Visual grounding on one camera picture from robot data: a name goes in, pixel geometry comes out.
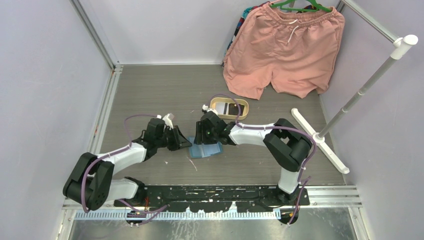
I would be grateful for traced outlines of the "blue card holder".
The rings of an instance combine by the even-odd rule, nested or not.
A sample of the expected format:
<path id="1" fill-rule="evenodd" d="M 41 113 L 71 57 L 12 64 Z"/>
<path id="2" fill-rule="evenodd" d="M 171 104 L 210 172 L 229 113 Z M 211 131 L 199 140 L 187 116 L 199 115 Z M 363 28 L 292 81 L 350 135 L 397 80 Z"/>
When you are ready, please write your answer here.
<path id="1" fill-rule="evenodd" d="M 191 158 L 208 158 L 223 152 L 223 146 L 220 142 L 215 144 L 195 144 L 194 137 L 189 137 L 188 140 L 192 144 L 188 148 Z"/>

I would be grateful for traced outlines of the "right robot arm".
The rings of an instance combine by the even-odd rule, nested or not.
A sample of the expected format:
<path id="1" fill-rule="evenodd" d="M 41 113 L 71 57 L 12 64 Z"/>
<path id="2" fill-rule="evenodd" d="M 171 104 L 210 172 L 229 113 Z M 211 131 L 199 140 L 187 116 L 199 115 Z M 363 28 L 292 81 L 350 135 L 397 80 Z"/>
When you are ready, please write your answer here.
<path id="1" fill-rule="evenodd" d="M 314 148 L 312 138 L 294 127 L 287 119 L 275 123 L 251 125 L 235 121 L 225 122 L 208 111 L 196 122 L 194 143 L 197 145 L 254 145 L 268 149 L 281 167 L 277 198 L 283 205 L 297 199 L 301 168 Z"/>

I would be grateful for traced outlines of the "silver magnetic stripe card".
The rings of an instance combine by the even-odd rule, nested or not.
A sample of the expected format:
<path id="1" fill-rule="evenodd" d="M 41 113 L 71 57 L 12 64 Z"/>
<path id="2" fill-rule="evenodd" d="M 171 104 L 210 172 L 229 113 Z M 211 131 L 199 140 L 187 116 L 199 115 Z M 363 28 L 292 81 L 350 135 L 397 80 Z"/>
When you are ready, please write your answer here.
<path id="1" fill-rule="evenodd" d="M 217 102 L 215 104 L 215 109 L 220 115 L 227 115 L 229 112 L 229 103 L 228 102 Z"/>

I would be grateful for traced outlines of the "black credit card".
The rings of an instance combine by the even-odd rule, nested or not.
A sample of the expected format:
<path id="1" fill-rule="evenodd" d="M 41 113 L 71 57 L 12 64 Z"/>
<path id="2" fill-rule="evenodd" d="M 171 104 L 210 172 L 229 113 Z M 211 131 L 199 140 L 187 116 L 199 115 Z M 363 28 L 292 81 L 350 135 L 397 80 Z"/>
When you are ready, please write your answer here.
<path id="1" fill-rule="evenodd" d="M 243 104 L 236 104 L 236 103 L 229 103 L 228 104 L 228 115 L 231 116 L 237 116 L 237 115 L 243 115 L 245 105 Z"/>

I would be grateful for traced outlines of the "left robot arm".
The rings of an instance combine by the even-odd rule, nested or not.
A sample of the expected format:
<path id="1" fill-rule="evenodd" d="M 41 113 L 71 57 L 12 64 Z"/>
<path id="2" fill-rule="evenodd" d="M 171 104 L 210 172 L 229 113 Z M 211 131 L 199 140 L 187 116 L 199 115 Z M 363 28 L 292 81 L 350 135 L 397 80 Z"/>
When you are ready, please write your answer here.
<path id="1" fill-rule="evenodd" d="M 81 204 L 86 213 L 98 210 L 109 201 L 141 206 L 147 198 L 145 184 L 133 177 L 114 179 L 113 176 L 149 160 L 158 149 L 177 151 L 191 146 L 179 127 L 172 123 L 170 114 L 151 118 L 141 135 L 126 146 L 103 154 L 83 153 L 65 182 L 62 194 Z"/>

